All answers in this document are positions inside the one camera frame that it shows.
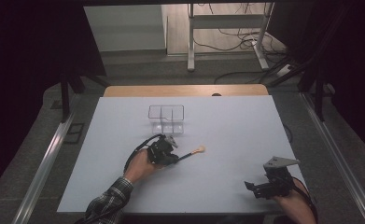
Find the gray floor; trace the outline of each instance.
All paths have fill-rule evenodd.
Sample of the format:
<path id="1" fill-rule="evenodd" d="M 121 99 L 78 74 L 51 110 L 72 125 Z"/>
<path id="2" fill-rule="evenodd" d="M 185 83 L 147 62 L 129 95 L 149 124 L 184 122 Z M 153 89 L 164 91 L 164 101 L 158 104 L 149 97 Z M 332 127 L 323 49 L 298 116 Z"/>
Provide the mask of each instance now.
<path id="1" fill-rule="evenodd" d="M 249 54 L 198 57 L 193 73 L 187 71 L 187 62 L 183 57 L 151 55 L 146 52 L 127 55 L 130 59 L 126 61 L 118 60 L 121 56 L 104 56 L 107 77 L 102 78 L 113 85 L 213 84 L 216 77 L 230 72 L 260 71 L 256 58 Z M 247 83 L 260 75 L 261 73 L 232 75 L 220 79 L 218 84 Z M 66 136 L 65 140 L 69 144 L 62 145 L 29 223 L 73 223 L 82 216 L 57 214 L 55 211 L 71 175 L 84 134 L 90 126 L 98 98 L 105 90 L 97 83 L 86 78 L 83 80 L 87 89 L 82 94 L 73 120 L 73 124 L 84 124 L 82 136 L 77 143 L 73 143 L 77 140 L 77 135 Z M 298 77 L 290 79 L 269 89 L 269 92 L 274 98 L 281 120 L 292 131 L 291 146 L 296 158 L 302 161 L 300 167 L 307 187 L 315 198 L 319 221 L 335 224 L 365 223 L 296 89 L 298 80 Z M 45 92 L 44 104 L 32 130 L 0 179 L 0 223 L 10 223 L 18 211 L 61 120 L 62 111 L 57 106 L 52 109 L 54 102 L 60 100 L 59 86 Z M 324 98 L 324 116 L 334 140 L 365 190 L 365 145 L 340 117 L 329 97 Z"/>

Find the sleeve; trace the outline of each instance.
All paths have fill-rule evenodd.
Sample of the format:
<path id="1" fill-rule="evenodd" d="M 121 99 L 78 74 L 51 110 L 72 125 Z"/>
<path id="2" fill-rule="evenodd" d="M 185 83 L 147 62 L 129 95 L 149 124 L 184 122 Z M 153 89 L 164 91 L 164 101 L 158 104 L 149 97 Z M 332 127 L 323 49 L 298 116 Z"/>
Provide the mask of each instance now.
<path id="1" fill-rule="evenodd" d="M 98 216 L 111 212 L 109 215 L 100 217 L 93 223 L 100 224 L 118 224 L 121 220 L 123 208 L 130 200 L 131 192 L 133 191 L 133 184 L 124 177 L 119 177 L 118 180 L 100 197 L 95 198 L 89 204 L 85 221 L 97 219 Z"/>

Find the wooden edge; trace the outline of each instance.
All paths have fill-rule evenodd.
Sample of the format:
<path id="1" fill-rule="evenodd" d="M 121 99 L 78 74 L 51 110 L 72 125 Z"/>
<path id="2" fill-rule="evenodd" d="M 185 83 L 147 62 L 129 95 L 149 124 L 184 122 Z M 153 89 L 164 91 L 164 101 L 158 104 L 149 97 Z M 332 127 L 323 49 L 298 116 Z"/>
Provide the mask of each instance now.
<path id="1" fill-rule="evenodd" d="M 239 85 L 166 85 L 166 86 L 111 86 L 104 97 L 164 97 L 164 96 L 225 96 L 269 95 L 261 84 Z"/>

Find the hand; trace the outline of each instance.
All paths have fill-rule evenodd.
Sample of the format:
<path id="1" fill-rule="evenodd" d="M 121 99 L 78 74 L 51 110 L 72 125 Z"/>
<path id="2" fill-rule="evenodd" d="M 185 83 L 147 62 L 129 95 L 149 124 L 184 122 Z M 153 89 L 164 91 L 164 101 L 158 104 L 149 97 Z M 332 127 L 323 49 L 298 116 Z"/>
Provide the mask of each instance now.
<path id="1" fill-rule="evenodd" d="M 163 166 L 151 163 L 147 158 L 147 149 L 139 150 L 131 160 L 129 167 L 124 173 L 124 177 L 130 180 L 132 183 L 151 175 Z"/>
<path id="2" fill-rule="evenodd" d="M 300 181 L 293 179 L 293 182 L 295 183 L 296 187 L 307 194 L 304 185 Z M 296 190 L 293 190 L 286 197 L 275 196 L 273 199 L 282 207 L 287 216 L 294 222 L 316 224 L 314 214 L 308 206 L 306 200 Z"/>

